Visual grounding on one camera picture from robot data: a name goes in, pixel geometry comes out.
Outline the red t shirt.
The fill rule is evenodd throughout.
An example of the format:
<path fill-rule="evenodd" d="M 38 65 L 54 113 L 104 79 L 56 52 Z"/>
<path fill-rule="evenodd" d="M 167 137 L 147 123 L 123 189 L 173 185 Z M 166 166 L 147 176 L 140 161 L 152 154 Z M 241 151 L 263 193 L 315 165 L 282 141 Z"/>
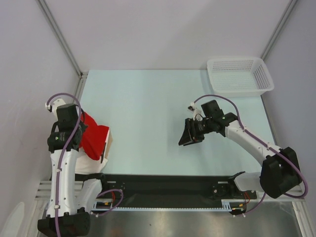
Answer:
<path fill-rule="evenodd" d="M 79 144 L 84 152 L 92 160 L 100 160 L 104 152 L 106 139 L 110 128 L 104 125 L 98 125 L 93 117 L 84 112 L 80 120 L 87 126 Z"/>

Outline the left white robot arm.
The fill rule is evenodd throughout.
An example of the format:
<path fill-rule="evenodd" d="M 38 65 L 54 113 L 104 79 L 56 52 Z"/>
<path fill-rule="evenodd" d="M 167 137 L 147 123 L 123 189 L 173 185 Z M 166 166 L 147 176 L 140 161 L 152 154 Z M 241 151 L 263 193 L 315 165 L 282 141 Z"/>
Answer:
<path fill-rule="evenodd" d="M 109 185 L 88 179 L 75 194 L 76 162 L 86 125 L 80 121 L 75 104 L 60 105 L 55 112 L 57 121 L 47 139 L 52 165 L 50 201 L 46 217 L 38 220 L 38 230 L 47 237 L 86 236 L 94 201 L 108 194 Z"/>

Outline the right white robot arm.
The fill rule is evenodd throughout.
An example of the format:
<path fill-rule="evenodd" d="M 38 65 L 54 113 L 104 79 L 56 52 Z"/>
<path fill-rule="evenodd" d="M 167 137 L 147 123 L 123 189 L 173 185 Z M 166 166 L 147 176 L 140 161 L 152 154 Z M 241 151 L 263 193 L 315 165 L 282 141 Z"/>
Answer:
<path fill-rule="evenodd" d="M 180 146 L 201 143 L 208 133 L 218 133 L 234 141 L 260 164 L 257 173 L 239 172 L 231 177 L 228 193 L 233 198 L 241 197 L 245 191 L 263 191 L 271 198 L 289 196 L 288 191 L 303 181 L 295 151 L 265 142 L 242 125 L 239 113 L 225 114 L 216 100 L 202 104 L 201 109 L 192 102 L 188 107 L 192 118 L 185 119 Z"/>

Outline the white perforated plastic basket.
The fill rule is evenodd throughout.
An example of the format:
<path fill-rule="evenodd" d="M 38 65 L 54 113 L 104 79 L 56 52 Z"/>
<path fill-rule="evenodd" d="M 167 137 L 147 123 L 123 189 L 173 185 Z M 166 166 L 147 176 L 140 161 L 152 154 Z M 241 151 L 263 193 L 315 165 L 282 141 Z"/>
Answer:
<path fill-rule="evenodd" d="M 215 58 L 207 61 L 210 85 L 224 97 L 255 97 L 274 89 L 265 62 L 257 57 Z"/>

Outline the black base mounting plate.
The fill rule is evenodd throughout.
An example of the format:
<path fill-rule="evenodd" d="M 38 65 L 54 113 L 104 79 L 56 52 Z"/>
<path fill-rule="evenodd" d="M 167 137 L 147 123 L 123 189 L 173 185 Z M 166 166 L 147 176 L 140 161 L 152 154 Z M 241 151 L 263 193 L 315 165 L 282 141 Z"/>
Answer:
<path fill-rule="evenodd" d="M 75 176 L 77 181 L 99 179 L 102 190 L 115 193 L 122 208 L 219 208 L 211 197 L 244 194 L 229 176 L 123 175 L 96 173 Z"/>

